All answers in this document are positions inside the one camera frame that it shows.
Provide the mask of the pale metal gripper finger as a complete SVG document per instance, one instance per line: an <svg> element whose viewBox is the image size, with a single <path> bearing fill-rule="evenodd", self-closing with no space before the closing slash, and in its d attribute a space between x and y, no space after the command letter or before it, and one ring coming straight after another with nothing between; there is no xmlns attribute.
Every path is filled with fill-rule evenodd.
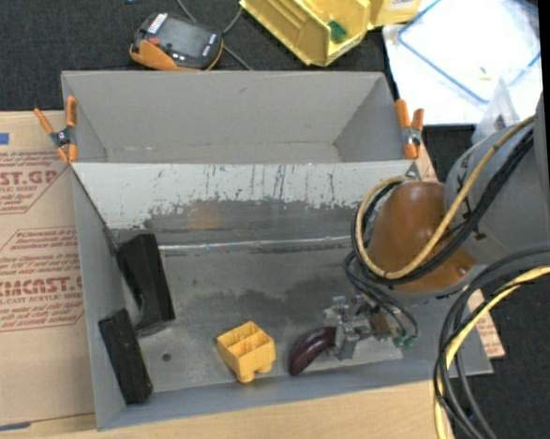
<svg viewBox="0 0 550 439"><path fill-rule="evenodd" d="M351 359L354 350L362 339L359 329L353 323L338 325L335 331L335 352L339 360Z"/></svg>
<svg viewBox="0 0 550 439"><path fill-rule="evenodd" d="M325 321L331 326L344 325L354 319L351 303L346 297L337 296L333 298L331 306L324 310Z"/></svg>

